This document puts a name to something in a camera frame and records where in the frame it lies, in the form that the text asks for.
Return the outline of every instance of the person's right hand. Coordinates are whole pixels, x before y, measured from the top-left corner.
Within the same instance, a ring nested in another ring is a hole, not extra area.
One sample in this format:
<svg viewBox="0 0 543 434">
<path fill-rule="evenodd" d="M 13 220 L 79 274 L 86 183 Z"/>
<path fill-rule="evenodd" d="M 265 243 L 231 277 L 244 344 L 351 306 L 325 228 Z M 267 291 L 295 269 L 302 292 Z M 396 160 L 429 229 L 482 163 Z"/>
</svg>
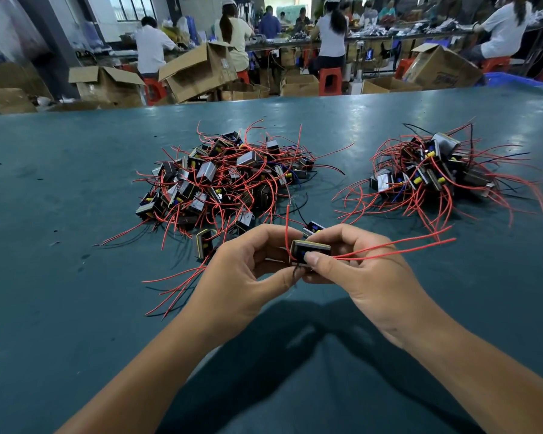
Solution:
<svg viewBox="0 0 543 434">
<path fill-rule="evenodd" d="M 336 256 L 391 242 L 385 236 L 346 224 L 321 230 L 308 240 L 331 245 L 332 255 Z M 377 256 L 394 250 L 391 245 L 349 257 Z M 340 285 L 364 315 L 398 347 L 445 317 L 401 255 L 364 260 L 360 264 L 315 252 L 306 253 L 304 258 L 316 273 L 307 273 L 304 281 Z"/>
</svg>

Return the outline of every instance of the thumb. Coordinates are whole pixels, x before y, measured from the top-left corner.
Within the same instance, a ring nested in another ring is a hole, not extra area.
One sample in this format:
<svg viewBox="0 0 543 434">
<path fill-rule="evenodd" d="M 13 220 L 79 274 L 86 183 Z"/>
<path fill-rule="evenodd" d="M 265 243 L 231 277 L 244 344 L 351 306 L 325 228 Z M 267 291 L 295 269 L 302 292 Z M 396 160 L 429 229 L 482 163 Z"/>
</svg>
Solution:
<svg viewBox="0 0 543 434">
<path fill-rule="evenodd" d="M 345 290 L 354 285 L 356 268 L 352 268 L 331 256 L 316 252 L 306 253 L 304 260 L 319 275 L 340 285 Z"/>
<path fill-rule="evenodd" d="M 304 268 L 283 268 L 259 282 L 263 304 L 289 291 L 305 273 Z"/>
</svg>

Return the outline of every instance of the assembly line table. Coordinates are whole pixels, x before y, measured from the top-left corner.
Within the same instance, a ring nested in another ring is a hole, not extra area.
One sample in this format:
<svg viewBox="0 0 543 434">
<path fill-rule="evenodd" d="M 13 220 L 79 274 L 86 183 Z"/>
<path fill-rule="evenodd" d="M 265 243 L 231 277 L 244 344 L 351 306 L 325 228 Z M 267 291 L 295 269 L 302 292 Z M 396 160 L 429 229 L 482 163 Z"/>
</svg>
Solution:
<svg viewBox="0 0 543 434">
<path fill-rule="evenodd" d="M 142 280 L 196 266 L 190 240 L 145 234 L 123 247 L 92 244 L 137 224 L 134 214 L 162 147 L 191 148 L 195 130 L 246 128 L 323 154 L 303 189 L 306 219 L 335 224 L 341 188 L 370 174 L 384 140 L 413 123 L 446 131 L 475 121 L 485 147 L 531 151 L 543 170 L 543 90 L 467 88 L 326 98 L 270 98 L 93 112 L 0 116 L 0 433 L 52 432 L 165 326 L 144 313 L 158 292 Z M 506 168 L 525 178 L 532 169 Z M 533 201 L 514 200 L 524 210 Z M 407 255 L 424 288 L 466 328 L 543 376 L 543 214 L 459 203 L 478 221 L 453 219 L 452 244 Z M 358 226 L 415 236 L 415 218 L 366 216 Z M 155 284 L 168 289 L 172 284 Z M 337 286 L 298 283 L 236 339 L 207 357 L 160 432 L 474 433 L 459 405 L 393 347 Z"/>
</svg>

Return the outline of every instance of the pile of wires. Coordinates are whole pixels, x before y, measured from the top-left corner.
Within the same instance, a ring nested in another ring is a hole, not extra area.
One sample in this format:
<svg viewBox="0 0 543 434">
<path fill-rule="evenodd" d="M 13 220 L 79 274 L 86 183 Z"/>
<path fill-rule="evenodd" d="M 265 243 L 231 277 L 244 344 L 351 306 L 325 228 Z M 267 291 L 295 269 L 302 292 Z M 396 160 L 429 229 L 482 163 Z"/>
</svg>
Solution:
<svg viewBox="0 0 543 434">
<path fill-rule="evenodd" d="M 543 194 L 537 183 L 499 172 L 499 166 L 505 164 L 532 167 L 525 164 L 528 159 L 524 156 L 529 152 L 508 155 L 493 153 L 497 148 L 519 149 L 520 145 L 500 145 L 479 150 L 479 140 L 472 136 L 471 123 L 445 134 L 433 134 L 410 124 L 405 126 L 427 135 L 403 135 L 381 144 L 371 158 L 372 176 L 334 196 L 333 200 L 347 190 L 343 197 L 344 206 L 354 206 L 352 211 L 336 211 L 341 214 L 343 223 L 354 224 L 366 214 L 401 210 L 404 216 L 418 215 L 427 230 L 439 241 L 438 234 L 445 231 L 453 212 L 475 219 L 455 207 L 457 198 L 464 194 L 487 198 L 507 208 L 511 225 L 513 213 L 522 211 L 508 204 L 505 198 L 508 195 L 503 190 L 515 191 L 513 186 L 519 185 L 527 186 L 533 192 L 543 211 Z M 468 140 L 457 140 L 454 136 L 464 130 L 469 131 Z M 427 208 L 434 205 L 433 215 L 425 210 L 425 204 Z"/>
<path fill-rule="evenodd" d="M 173 310 L 183 292 L 206 268 L 217 249 L 216 243 L 245 233 L 259 223 L 286 220 L 287 212 L 284 215 L 279 212 L 279 202 L 288 199 L 289 203 L 292 199 L 290 188 L 296 186 L 300 189 L 303 183 L 315 176 L 317 168 L 344 174 L 336 167 L 319 164 L 318 160 L 351 145 L 315 156 L 300 143 L 301 126 L 297 142 L 267 133 L 265 137 L 262 134 L 262 139 L 257 142 L 248 141 L 250 131 L 265 129 L 256 126 L 259 122 L 250 125 L 243 133 L 203 134 L 197 128 L 201 141 L 199 146 L 190 152 L 183 151 L 180 146 L 171 146 L 171 153 L 163 149 L 167 160 L 158 161 L 150 174 L 137 172 L 141 178 L 135 181 L 151 185 L 135 211 L 141 218 L 140 224 L 99 246 L 107 246 L 140 226 L 151 225 L 153 230 L 164 229 L 161 249 L 165 247 L 168 235 L 194 238 L 196 256 L 201 262 L 197 268 L 145 281 L 160 282 L 192 273 L 182 284 L 162 292 L 166 295 L 165 300 L 147 315 L 155 313 L 175 295 L 161 315 L 166 316 Z M 289 144 L 281 146 L 279 139 Z"/>
</svg>

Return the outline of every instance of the person's left hand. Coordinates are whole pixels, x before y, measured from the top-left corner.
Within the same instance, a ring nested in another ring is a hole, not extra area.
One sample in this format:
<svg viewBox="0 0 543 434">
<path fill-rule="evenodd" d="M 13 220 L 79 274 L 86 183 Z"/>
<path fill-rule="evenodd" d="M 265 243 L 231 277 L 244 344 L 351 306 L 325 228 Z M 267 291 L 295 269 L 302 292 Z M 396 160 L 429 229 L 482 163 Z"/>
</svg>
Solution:
<svg viewBox="0 0 543 434">
<path fill-rule="evenodd" d="M 288 228 L 289 247 L 301 238 L 301 231 Z M 181 314 L 215 348 L 237 336 L 263 305 L 305 273 L 289 265 L 285 227 L 263 224 L 218 248 Z M 264 274 L 271 276 L 258 282 Z"/>
</svg>

